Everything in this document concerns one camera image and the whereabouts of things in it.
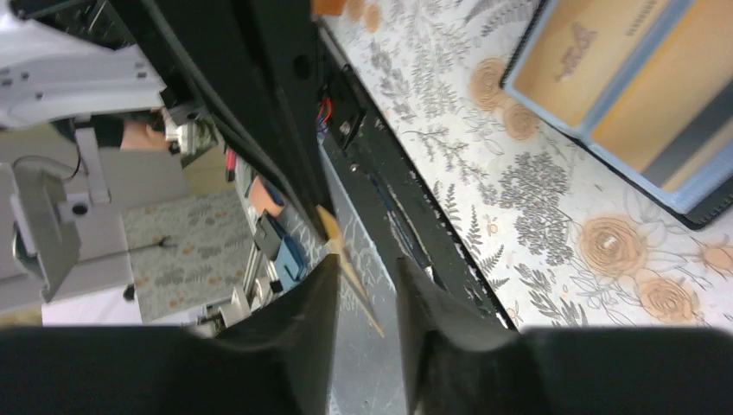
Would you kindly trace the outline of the orange credit card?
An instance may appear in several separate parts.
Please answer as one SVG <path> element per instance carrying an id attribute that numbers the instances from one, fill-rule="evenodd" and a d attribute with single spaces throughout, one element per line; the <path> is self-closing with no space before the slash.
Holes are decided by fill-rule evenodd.
<path id="1" fill-rule="evenodd" d="M 384 338 L 384 330 L 376 317 L 374 307 L 372 306 L 366 287 L 361 282 L 360 277 L 357 275 L 350 258 L 348 257 L 346 242 L 342 236 L 337 219 L 321 205 L 316 207 L 316 212 L 318 213 L 318 217 L 328 237 L 328 241 L 326 242 L 328 252 L 339 257 L 341 272 L 347 281 L 347 286 L 353 292 L 357 303 L 365 312 L 371 326 L 382 338 Z"/>
<path id="2" fill-rule="evenodd" d="M 577 128 L 668 5 L 556 1 L 513 89 L 563 125 Z"/>

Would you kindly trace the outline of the black leather card holder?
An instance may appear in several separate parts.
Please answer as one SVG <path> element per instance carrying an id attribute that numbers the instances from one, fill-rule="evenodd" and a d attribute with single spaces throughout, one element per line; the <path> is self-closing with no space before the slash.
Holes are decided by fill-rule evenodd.
<path id="1" fill-rule="evenodd" d="M 500 83 L 686 227 L 731 208 L 731 2 L 542 1 Z"/>

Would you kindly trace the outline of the salmon pink card holder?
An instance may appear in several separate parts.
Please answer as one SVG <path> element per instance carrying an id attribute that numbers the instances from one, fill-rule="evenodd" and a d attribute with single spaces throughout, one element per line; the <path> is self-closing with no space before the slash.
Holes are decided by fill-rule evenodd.
<path id="1" fill-rule="evenodd" d="M 261 176 L 254 177 L 246 196 L 257 216 L 267 213 L 277 218 L 285 208 L 285 199 Z"/>

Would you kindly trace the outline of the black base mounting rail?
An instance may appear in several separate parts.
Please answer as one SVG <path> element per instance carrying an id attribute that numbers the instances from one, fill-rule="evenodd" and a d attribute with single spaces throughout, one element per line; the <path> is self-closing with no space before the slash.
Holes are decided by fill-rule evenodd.
<path id="1" fill-rule="evenodd" d="M 322 20 L 316 27 L 321 92 L 331 104 L 326 154 L 384 264 L 390 266 L 397 256 L 410 257 L 441 289 L 481 316 L 514 329 L 332 31 Z"/>

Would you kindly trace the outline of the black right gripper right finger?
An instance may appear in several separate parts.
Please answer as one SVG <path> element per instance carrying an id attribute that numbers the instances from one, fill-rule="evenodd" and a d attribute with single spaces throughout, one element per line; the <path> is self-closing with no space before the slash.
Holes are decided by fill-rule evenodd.
<path id="1" fill-rule="evenodd" d="M 517 332 L 434 285 L 396 279 L 410 414 L 729 414 L 732 337 L 701 328 Z"/>

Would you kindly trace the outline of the blue card holder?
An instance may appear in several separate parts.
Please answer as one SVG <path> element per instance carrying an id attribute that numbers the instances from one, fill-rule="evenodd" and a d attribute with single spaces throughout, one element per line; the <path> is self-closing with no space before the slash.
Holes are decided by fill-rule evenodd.
<path id="1" fill-rule="evenodd" d="M 281 239 L 275 259 L 275 269 L 283 292 L 299 285 L 307 275 L 307 266 L 299 245 L 289 235 Z"/>

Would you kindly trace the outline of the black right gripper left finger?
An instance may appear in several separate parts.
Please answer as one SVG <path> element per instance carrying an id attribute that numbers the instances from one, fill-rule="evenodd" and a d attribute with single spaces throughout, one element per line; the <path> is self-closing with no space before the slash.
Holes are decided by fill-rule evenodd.
<path id="1" fill-rule="evenodd" d="M 1 333 L 4 414 L 323 414 L 339 259 L 214 338 L 172 326 Z"/>

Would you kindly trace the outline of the floral patterned table mat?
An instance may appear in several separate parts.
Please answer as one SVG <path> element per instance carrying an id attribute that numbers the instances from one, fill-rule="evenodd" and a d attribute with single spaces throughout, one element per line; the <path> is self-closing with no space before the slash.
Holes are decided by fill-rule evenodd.
<path id="1" fill-rule="evenodd" d="M 686 229 L 500 89 L 534 1 L 325 22 L 513 324 L 732 327 L 732 217 Z"/>

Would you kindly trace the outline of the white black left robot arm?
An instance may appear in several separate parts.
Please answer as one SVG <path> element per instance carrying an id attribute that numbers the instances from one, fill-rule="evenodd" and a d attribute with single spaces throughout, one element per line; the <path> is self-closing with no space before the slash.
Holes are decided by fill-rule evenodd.
<path id="1" fill-rule="evenodd" d="M 1 126 L 160 106 L 208 117 L 325 237 L 318 43 L 307 1 L 4 1 Z"/>

